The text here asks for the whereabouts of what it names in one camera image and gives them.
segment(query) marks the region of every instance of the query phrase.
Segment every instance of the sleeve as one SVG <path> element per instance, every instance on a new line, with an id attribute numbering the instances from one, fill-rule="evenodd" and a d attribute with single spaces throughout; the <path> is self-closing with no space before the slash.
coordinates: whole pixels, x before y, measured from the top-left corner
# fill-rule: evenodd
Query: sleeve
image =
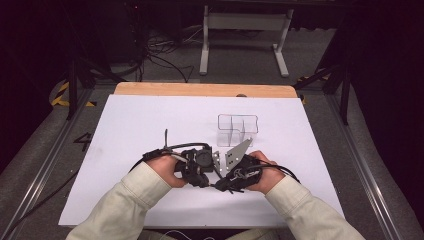
<path id="1" fill-rule="evenodd" d="M 289 176 L 265 197 L 286 220 L 296 239 L 364 239 L 336 210 Z"/>
<path id="2" fill-rule="evenodd" d="M 144 162 L 126 175 L 97 203 L 67 240 L 137 239 L 149 209 L 171 187 Z"/>

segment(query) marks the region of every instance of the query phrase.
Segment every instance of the clear acrylic container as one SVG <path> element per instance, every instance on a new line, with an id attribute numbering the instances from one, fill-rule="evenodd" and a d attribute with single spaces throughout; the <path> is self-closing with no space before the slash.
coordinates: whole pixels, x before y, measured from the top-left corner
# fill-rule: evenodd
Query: clear acrylic container
<path id="1" fill-rule="evenodd" d="M 257 134 L 258 117 L 256 115 L 218 115 L 217 145 L 219 147 L 237 146 L 246 139 L 255 139 Z"/>

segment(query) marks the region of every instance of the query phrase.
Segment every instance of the person's left hand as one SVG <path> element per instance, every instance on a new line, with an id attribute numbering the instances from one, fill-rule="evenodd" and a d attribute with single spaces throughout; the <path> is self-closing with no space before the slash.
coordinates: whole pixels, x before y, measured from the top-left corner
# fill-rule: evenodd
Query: person's left hand
<path id="1" fill-rule="evenodd" d="M 177 178 L 174 175 L 175 164 L 178 160 L 171 156 L 162 156 L 150 161 L 149 165 L 169 186 L 173 188 L 182 188 L 187 182 L 182 178 Z"/>

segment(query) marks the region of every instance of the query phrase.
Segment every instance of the wooden board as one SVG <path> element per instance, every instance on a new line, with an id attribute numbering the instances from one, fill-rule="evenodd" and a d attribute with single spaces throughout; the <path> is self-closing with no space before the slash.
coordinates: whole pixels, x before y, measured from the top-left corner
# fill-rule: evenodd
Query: wooden board
<path id="1" fill-rule="evenodd" d="M 236 97 L 244 94 L 247 97 L 297 98 L 296 91 L 291 86 L 200 83 L 123 82 L 116 86 L 115 94 L 216 97 Z"/>

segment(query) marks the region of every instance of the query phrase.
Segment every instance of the metal rail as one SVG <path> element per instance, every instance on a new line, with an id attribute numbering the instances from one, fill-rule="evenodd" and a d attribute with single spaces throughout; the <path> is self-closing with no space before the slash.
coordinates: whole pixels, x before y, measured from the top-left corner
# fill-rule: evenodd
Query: metal rail
<path id="1" fill-rule="evenodd" d="M 56 162 L 58 161 L 58 155 L 63 148 L 65 140 L 67 139 L 70 131 L 72 130 L 72 127 L 75 125 L 81 112 L 83 111 L 84 105 L 87 103 L 92 91 L 93 91 L 92 89 L 82 90 L 81 97 L 78 101 L 77 111 L 75 112 L 73 118 L 66 121 L 62 129 L 60 130 L 59 135 L 57 136 L 56 141 L 54 142 L 52 148 L 50 149 L 49 154 L 44 160 L 44 163 L 41 166 L 40 170 L 38 171 L 36 177 L 30 184 L 24 198 L 22 199 L 21 204 L 19 205 L 15 214 L 10 220 L 9 225 L 5 229 L 5 232 L 3 233 L 1 239 L 4 239 L 4 237 L 6 236 L 6 233 L 9 231 L 12 225 L 16 221 L 18 221 L 26 212 L 28 212 L 37 202 L 37 199 L 40 196 L 41 191 L 46 185 L 46 182 L 51 172 L 53 171 L 53 168 L 56 165 Z M 8 237 L 7 240 L 16 239 L 24 223 L 25 223 L 25 220 L 19 226 L 15 228 L 15 230 L 12 232 L 12 234 Z"/>
<path id="2" fill-rule="evenodd" d="M 359 178 L 364 186 L 365 192 L 370 200 L 371 206 L 374 209 L 375 215 L 381 225 L 381 228 L 386 236 L 386 239 L 401 240 L 403 239 L 397 230 L 393 217 L 390 214 L 389 208 L 380 192 L 380 189 L 371 173 L 366 160 L 359 153 L 355 140 L 353 139 L 352 132 L 349 126 L 343 124 L 343 120 L 339 115 L 339 104 L 334 95 L 326 95 L 328 105 L 334 117 L 337 119 L 337 124 L 340 127 L 343 136 L 345 137 L 351 155 L 353 158 L 353 165 L 359 175 Z"/>

